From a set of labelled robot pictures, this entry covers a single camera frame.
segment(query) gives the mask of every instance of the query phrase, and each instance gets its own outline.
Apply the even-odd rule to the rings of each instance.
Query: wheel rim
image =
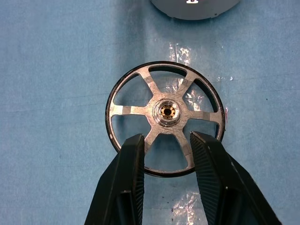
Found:
[[[184,80],[175,93],[161,92],[150,75],[152,71],[167,71],[184,76]],[[120,89],[131,79],[140,75],[147,83],[153,97],[144,107],[116,105],[114,99]],[[207,95],[213,106],[214,112],[191,111],[183,101],[183,96],[192,83],[196,83]],[[200,73],[185,65],[157,61],[142,64],[126,73],[112,89],[105,110],[105,124],[108,136],[112,145],[120,151],[121,145],[118,142],[112,125],[112,117],[115,115],[143,115],[147,118],[151,130],[145,137],[145,154],[159,134],[174,135],[187,160],[185,169],[176,171],[161,171],[145,166],[147,174],[159,177],[177,177],[189,174],[195,170],[191,146],[183,134],[183,128],[189,119],[212,121],[217,124],[215,137],[222,140],[225,131],[225,113],[220,97],[210,82]]]

